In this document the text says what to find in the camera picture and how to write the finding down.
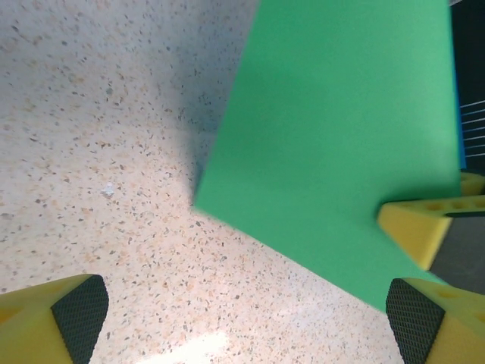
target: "yellow sponge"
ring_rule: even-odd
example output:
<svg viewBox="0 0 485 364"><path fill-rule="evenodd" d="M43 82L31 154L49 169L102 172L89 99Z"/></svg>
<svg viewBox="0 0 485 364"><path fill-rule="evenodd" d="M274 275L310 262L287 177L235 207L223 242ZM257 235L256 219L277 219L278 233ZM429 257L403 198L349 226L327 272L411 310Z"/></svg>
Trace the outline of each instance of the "yellow sponge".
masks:
<svg viewBox="0 0 485 364"><path fill-rule="evenodd" d="M485 362L484 295L420 279L395 279L386 313L406 363Z"/></svg>
<svg viewBox="0 0 485 364"><path fill-rule="evenodd" d="M377 221L420 268L485 294L485 196L388 202Z"/></svg>
<svg viewBox="0 0 485 364"><path fill-rule="evenodd" d="M88 364L108 310L98 275L77 275L0 296L0 362Z"/></svg>
<svg viewBox="0 0 485 364"><path fill-rule="evenodd" d="M485 177L480 174L462 172L462 196L481 195L485 191Z"/></svg>

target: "green sheet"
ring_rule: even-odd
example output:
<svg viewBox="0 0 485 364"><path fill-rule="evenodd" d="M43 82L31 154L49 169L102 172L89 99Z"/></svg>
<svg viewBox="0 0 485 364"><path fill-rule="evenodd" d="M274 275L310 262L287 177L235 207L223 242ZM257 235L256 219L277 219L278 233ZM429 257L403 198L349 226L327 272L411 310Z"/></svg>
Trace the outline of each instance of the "green sheet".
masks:
<svg viewBox="0 0 485 364"><path fill-rule="evenodd" d="M446 0L262 0L196 207L384 310L382 202L457 196Z"/></svg>

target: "speckled floor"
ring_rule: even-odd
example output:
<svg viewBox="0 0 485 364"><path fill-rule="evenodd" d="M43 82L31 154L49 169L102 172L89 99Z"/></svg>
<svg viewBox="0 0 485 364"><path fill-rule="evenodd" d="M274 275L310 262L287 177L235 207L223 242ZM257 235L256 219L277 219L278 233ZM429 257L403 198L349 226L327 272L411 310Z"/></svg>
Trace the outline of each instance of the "speckled floor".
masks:
<svg viewBox="0 0 485 364"><path fill-rule="evenodd" d="M384 315L190 208L255 6L2 2L0 289L103 275L92 363L401 362Z"/></svg>

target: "black mesh fabric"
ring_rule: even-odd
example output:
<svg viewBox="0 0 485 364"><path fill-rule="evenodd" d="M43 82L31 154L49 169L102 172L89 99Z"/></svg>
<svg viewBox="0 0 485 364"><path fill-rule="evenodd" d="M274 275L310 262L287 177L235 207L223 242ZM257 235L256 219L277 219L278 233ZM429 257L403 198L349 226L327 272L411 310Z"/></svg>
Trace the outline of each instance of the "black mesh fabric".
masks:
<svg viewBox="0 0 485 364"><path fill-rule="evenodd" d="M402 279L394 279L386 314L405 364L423 364L445 311Z"/></svg>
<svg viewBox="0 0 485 364"><path fill-rule="evenodd" d="M73 364L88 364L108 311L103 278L89 277L51 310Z"/></svg>

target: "blue edge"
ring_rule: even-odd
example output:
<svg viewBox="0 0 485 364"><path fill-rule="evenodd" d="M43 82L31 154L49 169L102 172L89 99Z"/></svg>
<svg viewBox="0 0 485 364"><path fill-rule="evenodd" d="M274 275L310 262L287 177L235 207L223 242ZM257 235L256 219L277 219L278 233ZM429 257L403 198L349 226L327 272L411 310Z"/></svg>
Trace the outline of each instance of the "blue edge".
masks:
<svg viewBox="0 0 485 364"><path fill-rule="evenodd" d="M463 129L462 129L462 113L460 112L460 102L458 100L458 87L457 87L457 80L456 80L456 72L454 75L455 79L455 104L456 104L456 126L458 131L458 149L460 152L460 168L466 169L467 168L467 161L465 158L465 144L463 142Z"/></svg>

